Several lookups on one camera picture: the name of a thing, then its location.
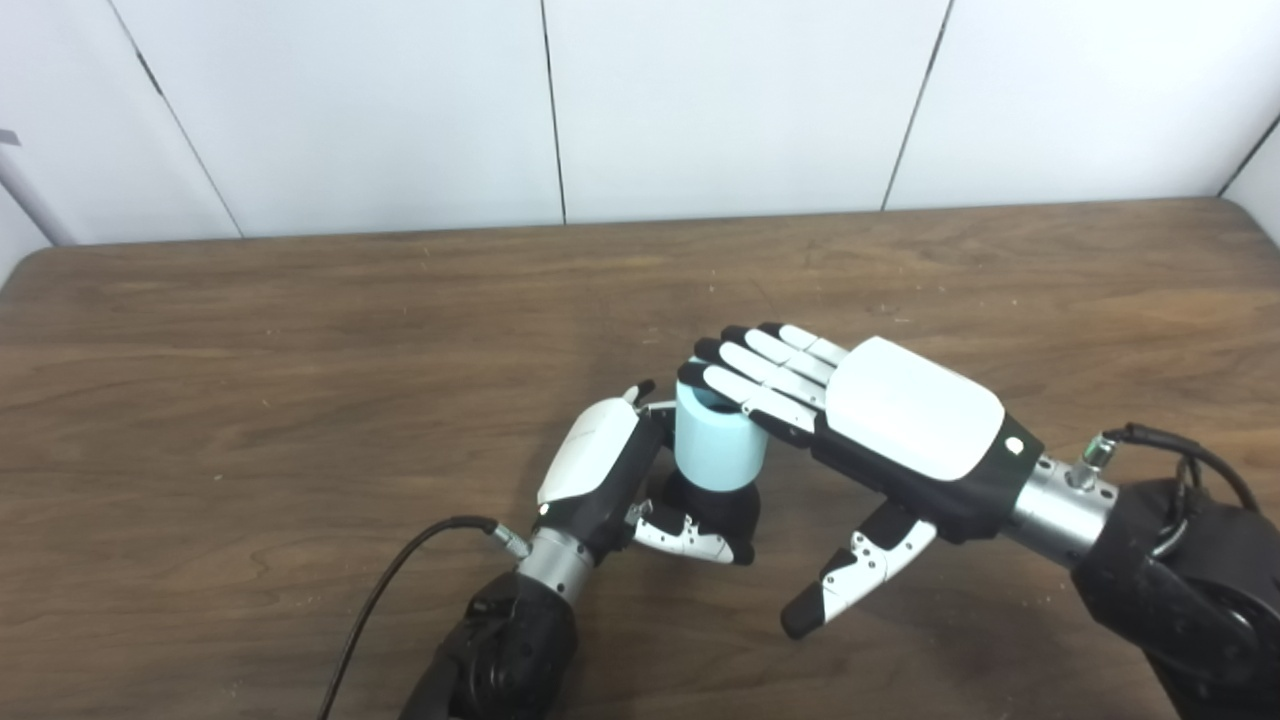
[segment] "metal cylinder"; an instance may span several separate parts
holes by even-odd
[[[534,533],[529,557],[520,561],[516,571],[538,580],[573,605],[586,584],[586,577],[595,568],[591,551],[572,537],[550,528]]]
[[[1009,538],[1065,568],[1075,566],[1093,547],[1119,492],[1102,480],[1071,487],[1070,475],[1070,465],[1041,457],[1004,530]]]

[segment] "wood grain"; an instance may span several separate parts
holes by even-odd
[[[902,342],[1065,457],[1176,429],[1280,510],[1280,252],[1224,201],[56,249],[0,292],[0,716],[310,716],[410,536],[527,527],[582,407],[768,319]],[[1165,471],[1133,451],[1112,479]],[[1002,539],[787,641],[778,609],[877,501],[782,446],[762,489],[754,566],[595,574],[562,717],[1171,716]],[[337,716],[393,717],[507,565],[454,536],[393,584]]]

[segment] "white wall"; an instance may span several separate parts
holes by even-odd
[[[947,0],[116,6],[0,0],[55,241],[1213,195],[1280,114],[1275,0],[954,0],[927,82]]]
[[[956,0],[888,208],[1216,195],[1277,113],[1275,0]]]
[[[44,247],[49,247],[44,233],[0,187],[0,284],[9,279],[23,258]]]
[[[236,237],[111,6],[0,0],[0,178],[68,243]]]
[[[559,223],[539,0],[116,0],[248,236]]]
[[[879,209],[946,0],[547,0],[570,222]]]
[[[1280,131],[1271,136],[1231,181],[1225,197],[1239,202],[1280,245]]]

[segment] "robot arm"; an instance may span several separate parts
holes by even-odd
[[[792,325],[731,327],[699,341],[681,382],[718,393],[771,434],[887,501],[782,612],[791,637],[833,620],[934,536],[1005,534],[1071,573],[1093,618],[1148,657],[1179,714],[1280,716],[1280,533],[1221,459],[1130,425],[1062,462],[988,389],[882,338],[852,351]],[[1116,487],[1123,443],[1219,470],[1245,509],[1197,482]]]
[[[749,546],[699,532],[682,511],[634,503],[673,438],[666,405],[635,405],[652,389],[641,383],[579,415],[538,488],[532,541],[506,538],[518,565],[471,598],[401,720],[543,717],[577,648],[573,603],[591,571],[631,539],[716,562],[750,561]]]

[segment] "black cable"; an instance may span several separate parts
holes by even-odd
[[[1170,432],[1157,430],[1156,428],[1139,425],[1137,423],[1129,423],[1124,428],[1107,430],[1102,434],[1103,437],[1116,442],[1143,445],[1147,447],[1176,452],[1187,457],[1193,457],[1212,468],[1219,475],[1222,477],[1224,480],[1226,480],[1226,484],[1231,486],[1236,497],[1240,498],[1240,506],[1253,512],[1262,511],[1258,507],[1257,497],[1253,496],[1253,491],[1249,488],[1249,483],[1244,482],[1244,478],[1235,471],[1235,468],[1231,468],[1226,460],[1222,460],[1193,439],[1188,439]],[[1193,470],[1194,474],[1192,477],[1194,478],[1198,471],[1198,468]]]
[[[431,539],[436,534],[444,530],[452,530],[454,528],[475,528],[477,530],[484,530],[485,534],[493,534],[498,528],[498,521],[493,518],[480,518],[476,515],[456,515],[445,520],[431,525],[430,528],[422,530],[413,539],[408,541],[408,544],[392,560],[390,565],[383,570],[383,577],[378,578],[378,583],[374,584],[372,592],[369,593],[369,600],[365,601],[365,606],[360,609],[356,614],[356,624],[352,625],[351,633],[347,634],[347,642],[342,646],[342,652],[338,655],[338,666],[333,669],[333,676],[329,678],[329,688],[325,689],[324,701],[320,702],[320,712],[316,714],[316,720],[326,720],[329,717],[329,711],[333,710],[333,701],[338,697],[338,685],[342,684],[342,676],[347,674],[347,666],[351,665],[351,656],[356,650],[356,641],[360,639],[360,633],[365,629],[365,623],[369,621],[369,616],[374,611],[374,606],[378,605],[378,598],[383,596],[387,585],[390,584],[392,578],[399,571],[404,561],[408,560],[413,551],[422,546],[426,541]]]
[[[1201,475],[1199,460],[1196,460],[1190,455],[1183,455],[1178,459],[1178,469],[1175,470],[1178,479],[1183,483],[1192,486],[1196,489],[1204,489],[1204,480]],[[1187,477],[1190,474],[1190,482],[1188,483]]]

